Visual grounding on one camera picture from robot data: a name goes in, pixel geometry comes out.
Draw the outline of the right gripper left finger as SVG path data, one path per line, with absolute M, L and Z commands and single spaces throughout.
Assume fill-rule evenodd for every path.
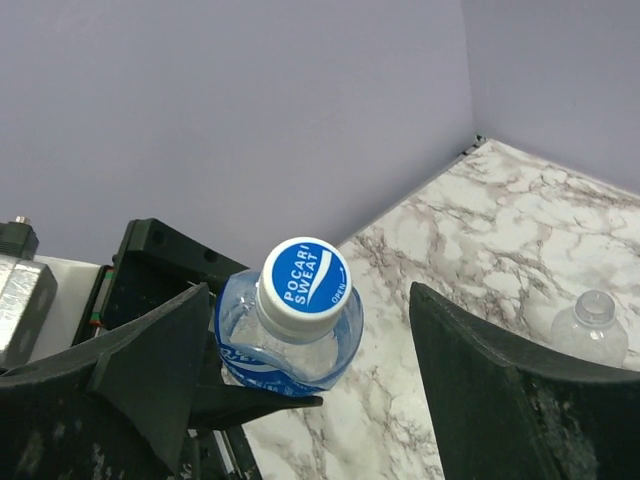
M 106 334 L 1 375 L 4 479 L 178 474 L 210 319 L 200 284 Z

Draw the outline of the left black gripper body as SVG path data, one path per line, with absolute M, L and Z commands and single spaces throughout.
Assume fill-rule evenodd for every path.
M 129 323 L 199 283 L 214 304 L 228 278 L 245 269 L 158 219 L 134 219 L 112 263 L 98 269 L 72 344 Z

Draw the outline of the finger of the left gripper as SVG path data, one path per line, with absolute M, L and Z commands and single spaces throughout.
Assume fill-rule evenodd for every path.
M 268 390 L 228 385 L 219 372 L 205 372 L 198 379 L 189 427 L 227 430 L 278 411 L 322 405 L 323 399 L 319 396 L 288 397 Z

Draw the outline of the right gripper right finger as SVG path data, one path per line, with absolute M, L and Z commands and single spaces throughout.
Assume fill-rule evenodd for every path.
M 638 372 L 543 347 L 418 282 L 409 318 L 446 478 L 638 478 Z

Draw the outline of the blue label Pocari bottle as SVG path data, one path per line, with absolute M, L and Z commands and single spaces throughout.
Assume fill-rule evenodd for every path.
M 343 255 L 324 240 L 295 237 L 274 247 L 261 270 L 229 277 L 213 329 L 238 384 L 306 397 L 343 376 L 362 339 L 364 311 Z

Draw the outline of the clear unlabelled plastic bottle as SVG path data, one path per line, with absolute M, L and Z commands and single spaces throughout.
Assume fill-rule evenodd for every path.
M 614 300 L 605 292 L 589 290 L 556 315 L 550 345 L 575 358 L 621 368 L 629 340 L 617 320 Z

